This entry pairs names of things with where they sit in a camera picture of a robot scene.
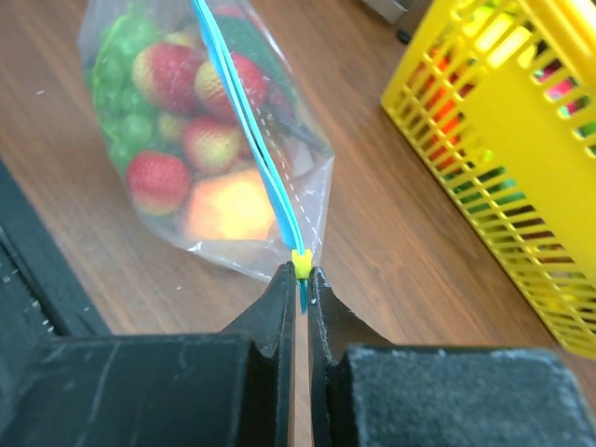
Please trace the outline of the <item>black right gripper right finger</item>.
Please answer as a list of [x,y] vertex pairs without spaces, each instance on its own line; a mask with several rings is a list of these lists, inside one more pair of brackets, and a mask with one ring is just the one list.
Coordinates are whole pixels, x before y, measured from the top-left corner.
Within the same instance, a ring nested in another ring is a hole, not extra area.
[[552,352],[395,345],[308,280],[317,446],[591,446],[595,419]]

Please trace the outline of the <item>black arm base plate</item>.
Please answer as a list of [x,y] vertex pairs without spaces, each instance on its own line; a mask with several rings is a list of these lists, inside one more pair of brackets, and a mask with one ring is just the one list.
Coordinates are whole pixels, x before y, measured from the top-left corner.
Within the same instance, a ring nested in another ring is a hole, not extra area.
[[61,336],[111,333],[6,166],[1,167],[1,244],[44,315],[47,332]]

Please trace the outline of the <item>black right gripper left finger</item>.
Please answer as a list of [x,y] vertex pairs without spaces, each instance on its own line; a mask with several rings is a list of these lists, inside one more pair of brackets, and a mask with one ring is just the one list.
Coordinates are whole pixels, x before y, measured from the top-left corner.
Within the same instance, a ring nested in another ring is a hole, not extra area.
[[1,398],[5,446],[290,446],[295,274],[217,333],[59,337]]

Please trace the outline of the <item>red yellow apple toy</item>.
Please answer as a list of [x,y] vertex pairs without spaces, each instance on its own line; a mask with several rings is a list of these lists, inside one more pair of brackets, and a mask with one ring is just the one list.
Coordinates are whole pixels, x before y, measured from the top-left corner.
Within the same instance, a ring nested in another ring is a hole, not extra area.
[[180,228],[189,240],[265,240],[276,220],[257,169],[196,182]]

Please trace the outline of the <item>green grape bunch toy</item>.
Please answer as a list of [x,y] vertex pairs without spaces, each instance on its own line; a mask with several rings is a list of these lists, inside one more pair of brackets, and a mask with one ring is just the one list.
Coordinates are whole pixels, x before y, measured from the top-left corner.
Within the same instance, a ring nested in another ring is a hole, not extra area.
[[132,65],[162,33],[130,2],[126,11],[99,33],[99,51],[85,68],[85,80],[105,140],[108,157],[120,175],[142,149],[155,141],[156,107],[132,80]]

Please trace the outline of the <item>clear zip bag blue seal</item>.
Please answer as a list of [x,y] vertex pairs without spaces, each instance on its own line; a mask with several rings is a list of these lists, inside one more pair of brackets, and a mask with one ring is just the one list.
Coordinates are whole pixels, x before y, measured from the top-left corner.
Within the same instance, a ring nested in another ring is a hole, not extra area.
[[334,152],[248,1],[91,1],[77,44],[108,156],[169,243],[306,293]]

